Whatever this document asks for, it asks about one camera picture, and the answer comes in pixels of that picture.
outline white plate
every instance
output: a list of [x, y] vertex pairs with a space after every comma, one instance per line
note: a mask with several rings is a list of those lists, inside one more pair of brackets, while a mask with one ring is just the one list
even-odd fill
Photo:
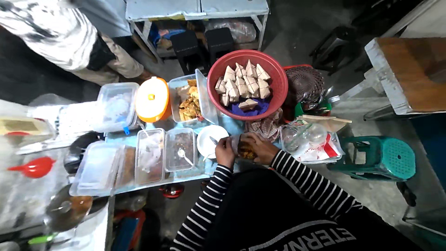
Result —
[[229, 134], [227, 131], [218, 125], [210, 125], [206, 126], [201, 130], [198, 134], [197, 138], [197, 148], [201, 155], [207, 157], [208, 159], [215, 159], [215, 144], [211, 141], [213, 137], [216, 141], [219, 141], [221, 138], [228, 137]]

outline black and white striped shirt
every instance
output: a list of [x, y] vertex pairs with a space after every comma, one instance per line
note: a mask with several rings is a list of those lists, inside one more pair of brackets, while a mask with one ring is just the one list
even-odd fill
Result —
[[[315, 209], [333, 221], [343, 214], [363, 209], [353, 196], [282, 150], [274, 157], [271, 167], [290, 180]], [[225, 192], [231, 184], [231, 176], [231, 169], [222, 165], [217, 166], [210, 183], [178, 231], [170, 250], [201, 250]]]

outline red funnel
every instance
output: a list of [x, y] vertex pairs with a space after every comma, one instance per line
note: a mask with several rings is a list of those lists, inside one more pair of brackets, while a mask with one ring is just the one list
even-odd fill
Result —
[[10, 171], [21, 171], [23, 175], [29, 178], [42, 178], [47, 175], [53, 167], [55, 160], [50, 157], [41, 157], [35, 160], [31, 160], [25, 165], [10, 167]]

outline stool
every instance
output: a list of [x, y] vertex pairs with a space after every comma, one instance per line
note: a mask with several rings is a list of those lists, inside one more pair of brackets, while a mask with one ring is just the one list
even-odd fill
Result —
[[353, 62], [361, 54], [361, 45], [355, 41], [355, 30], [338, 26], [310, 53], [314, 69], [328, 71], [332, 75]]
[[[415, 154], [410, 146], [396, 138], [384, 136], [350, 137], [340, 139], [346, 152], [336, 163], [327, 165], [361, 180], [406, 181], [415, 174]], [[354, 146], [353, 158], [348, 144]], [[356, 164], [357, 152], [365, 152], [365, 163]]]
[[192, 30], [176, 34], [170, 37], [173, 50], [180, 62], [184, 75], [195, 73], [199, 66], [204, 67], [204, 72], [209, 71], [209, 65], [203, 55], [203, 51], [198, 44], [197, 36]]
[[211, 57], [211, 66], [217, 61], [217, 58], [234, 50], [234, 39], [228, 27], [208, 30], [205, 37]]

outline checkered cloth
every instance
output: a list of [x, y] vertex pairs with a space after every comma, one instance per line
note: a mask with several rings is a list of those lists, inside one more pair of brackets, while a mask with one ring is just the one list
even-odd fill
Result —
[[282, 118], [282, 108], [279, 108], [268, 117], [245, 123], [245, 132], [255, 132], [274, 142], [279, 137], [279, 122]]

